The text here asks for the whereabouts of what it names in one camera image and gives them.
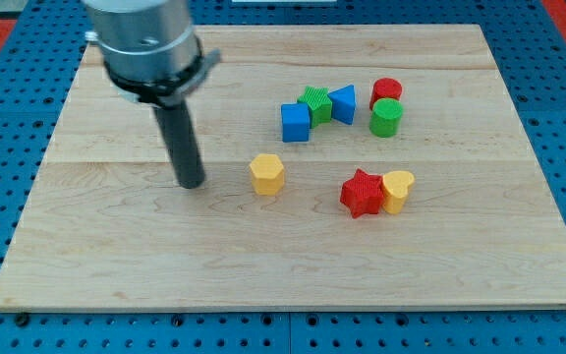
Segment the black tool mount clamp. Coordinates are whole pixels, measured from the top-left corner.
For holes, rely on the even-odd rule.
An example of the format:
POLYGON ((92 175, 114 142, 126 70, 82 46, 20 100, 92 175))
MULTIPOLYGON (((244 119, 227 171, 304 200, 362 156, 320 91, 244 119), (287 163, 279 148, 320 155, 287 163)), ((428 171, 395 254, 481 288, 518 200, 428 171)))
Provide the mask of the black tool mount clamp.
POLYGON ((203 54, 201 41, 193 48, 168 45, 141 52, 109 51, 104 66, 110 81, 125 99, 156 108, 184 102, 221 61, 217 48, 203 54))

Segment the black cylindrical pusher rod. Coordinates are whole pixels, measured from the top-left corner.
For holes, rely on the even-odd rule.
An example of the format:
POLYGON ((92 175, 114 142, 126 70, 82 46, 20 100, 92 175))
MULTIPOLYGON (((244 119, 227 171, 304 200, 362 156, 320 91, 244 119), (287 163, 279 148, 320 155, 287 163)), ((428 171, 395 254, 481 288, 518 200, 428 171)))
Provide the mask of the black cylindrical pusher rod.
POLYGON ((178 184, 185 189, 199 187, 205 171, 186 102, 153 111, 178 184))

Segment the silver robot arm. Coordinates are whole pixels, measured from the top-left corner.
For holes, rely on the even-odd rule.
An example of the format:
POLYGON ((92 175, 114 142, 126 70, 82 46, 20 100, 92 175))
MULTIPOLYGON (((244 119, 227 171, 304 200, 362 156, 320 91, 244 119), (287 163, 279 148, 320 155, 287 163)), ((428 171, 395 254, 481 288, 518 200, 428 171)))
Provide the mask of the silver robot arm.
POLYGON ((185 0, 84 0, 96 45, 111 82, 127 99, 152 107, 178 184, 205 180, 186 102, 220 62, 202 50, 185 0))

